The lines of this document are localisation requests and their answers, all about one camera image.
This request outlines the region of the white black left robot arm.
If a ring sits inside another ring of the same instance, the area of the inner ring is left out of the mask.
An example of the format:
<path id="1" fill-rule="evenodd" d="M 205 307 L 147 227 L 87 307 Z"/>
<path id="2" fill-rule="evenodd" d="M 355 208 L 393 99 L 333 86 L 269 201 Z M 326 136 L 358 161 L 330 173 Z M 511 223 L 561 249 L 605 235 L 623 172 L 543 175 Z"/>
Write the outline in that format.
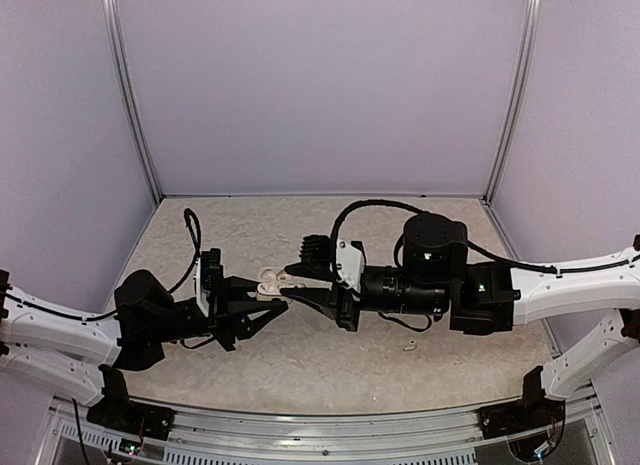
<path id="1" fill-rule="evenodd" d="M 144 371 L 165 357 L 163 346 L 202 337 L 232 351 L 288 309 L 279 299 L 253 297 L 254 282 L 221 278 L 209 290 L 175 300 L 148 270 L 115 290 L 116 308 L 83 315 L 36 298 L 1 273 L 1 368 L 50 385 L 91 407 L 121 430 L 140 419 L 123 372 Z"/>

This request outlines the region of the white stem earbud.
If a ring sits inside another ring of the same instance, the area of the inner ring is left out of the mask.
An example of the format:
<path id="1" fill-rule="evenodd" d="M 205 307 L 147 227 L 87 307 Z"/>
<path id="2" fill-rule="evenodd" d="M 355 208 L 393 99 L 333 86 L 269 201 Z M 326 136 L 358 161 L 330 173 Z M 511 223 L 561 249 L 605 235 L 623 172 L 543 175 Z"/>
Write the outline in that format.
<path id="1" fill-rule="evenodd" d="M 414 351 L 417 348 L 417 344 L 415 340 L 411 340 L 408 345 L 403 347 L 404 352 Z"/>

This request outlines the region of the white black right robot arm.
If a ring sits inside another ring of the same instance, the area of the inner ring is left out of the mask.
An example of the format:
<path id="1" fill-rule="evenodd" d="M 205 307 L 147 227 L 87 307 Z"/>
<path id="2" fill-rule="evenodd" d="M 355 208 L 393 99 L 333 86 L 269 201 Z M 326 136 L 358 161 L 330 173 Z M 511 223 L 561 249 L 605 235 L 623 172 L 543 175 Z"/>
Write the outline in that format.
<path id="1" fill-rule="evenodd" d="M 301 261 L 289 275 L 330 283 L 330 288 L 282 289 L 347 330 L 358 327 L 363 311 L 448 316 L 449 327 L 487 336 L 547 317 L 604 310 L 606 316 L 560 357 L 523 379 L 522 398 L 511 411 L 523 429 L 546 417 L 551 403 L 568 399 L 579 385 L 639 346 L 639 247 L 609 256 L 539 265 L 515 262 L 482 251 L 464 223 L 421 212 L 409 218 L 396 246 L 395 266 L 366 264 L 355 244 L 335 236 L 304 238 Z M 485 261 L 470 264 L 468 252 Z"/>

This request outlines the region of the aluminium frame post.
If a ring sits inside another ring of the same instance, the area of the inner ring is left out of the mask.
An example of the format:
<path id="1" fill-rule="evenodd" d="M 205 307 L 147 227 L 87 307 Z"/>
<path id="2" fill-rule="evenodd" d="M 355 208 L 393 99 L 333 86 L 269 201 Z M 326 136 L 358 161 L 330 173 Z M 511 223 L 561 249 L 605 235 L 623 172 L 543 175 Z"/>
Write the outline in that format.
<path id="1" fill-rule="evenodd" d="M 164 199 L 140 116 L 133 81 L 128 66 L 123 28 L 119 15 L 118 0 L 101 0 L 111 56 L 114 62 L 117 86 L 124 114 L 132 138 L 134 151 L 140 162 L 143 179 L 155 207 Z"/>
<path id="2" fill-rule="evenodd" d="M 497 198 L 518 125 L 519 115 L 526 93 L 531 61 L 535 50 L 541 5 L 542 0 L 526 1 L 523 30 L 518 47 L 515 71 L 505 117 L 499 135 L 498 148 L 483 194 L 483 201 L 488 208 L 492 207 Z"/>

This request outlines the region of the right aluminium frame post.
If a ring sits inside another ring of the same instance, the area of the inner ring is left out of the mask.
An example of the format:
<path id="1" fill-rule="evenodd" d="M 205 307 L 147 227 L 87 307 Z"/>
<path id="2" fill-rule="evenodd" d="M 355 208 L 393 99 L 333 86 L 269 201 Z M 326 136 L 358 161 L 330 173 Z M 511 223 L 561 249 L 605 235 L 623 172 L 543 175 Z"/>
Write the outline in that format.
<path id="1" fill-rule="evenodd" d="M 523 30 L 518 47 L 515 71 L 505 117 L 499 135 L 498 148 L 483 194 L 483 201 L 488 208 L 492 207 L 497 198 L 518 125 L 519 115 L 526 93 L 531 61 L 535 50 L 541 5 L 542 0 L 526 1 Z"/>

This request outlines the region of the white earbud charging case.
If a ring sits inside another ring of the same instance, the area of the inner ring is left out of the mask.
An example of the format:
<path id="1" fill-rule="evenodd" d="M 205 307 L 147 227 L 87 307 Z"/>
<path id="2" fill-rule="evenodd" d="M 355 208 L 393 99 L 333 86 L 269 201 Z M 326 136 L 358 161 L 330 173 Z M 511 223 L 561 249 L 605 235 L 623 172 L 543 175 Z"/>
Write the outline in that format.
<path id="1" fill-rule="evenodd" d="M 258 271 L 256 282 L 256 299 L 258 301 L 282 299 L 282 289 L 303 288 L 305 286 L 299 277 L 289 275 L 284 269 L 273 267 L 261 268 Z"/>

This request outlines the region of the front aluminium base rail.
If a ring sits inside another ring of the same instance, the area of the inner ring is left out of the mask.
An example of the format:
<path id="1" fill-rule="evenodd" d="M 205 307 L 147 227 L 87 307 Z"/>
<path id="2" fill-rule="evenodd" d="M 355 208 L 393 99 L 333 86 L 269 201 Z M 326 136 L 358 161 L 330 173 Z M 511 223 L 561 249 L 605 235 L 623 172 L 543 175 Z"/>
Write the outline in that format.
<path id="1" fill-rule="evenodd" d="M 457 384 L 257 390 L 129 383 L 145 403 L 173 409 L 166 439 L 133 452 L 129 434 L 92 425 L 52 401 L 39 464 L 511 464 L 511 437 L 486 438 L 485 405 L 515 398 L 517 378 L 479 389 Z"/>

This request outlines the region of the left aluminium frame post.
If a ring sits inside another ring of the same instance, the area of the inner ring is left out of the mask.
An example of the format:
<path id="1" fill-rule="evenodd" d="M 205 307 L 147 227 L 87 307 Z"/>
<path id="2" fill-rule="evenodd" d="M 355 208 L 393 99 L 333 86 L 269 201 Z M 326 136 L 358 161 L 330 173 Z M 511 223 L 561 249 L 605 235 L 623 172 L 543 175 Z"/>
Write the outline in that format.
<path id="1" fill-rule="evenodd" d="M 111 56 L 114 62 L 117 86 L 124 114 L 132 138 L 134 151 L 140 162 L 143 179 L 155 207 L 164 199 L 140 116 L 133 81 L 128 66 L 123 28 L 119 15 L 118 0 L 101 0 Z"/>

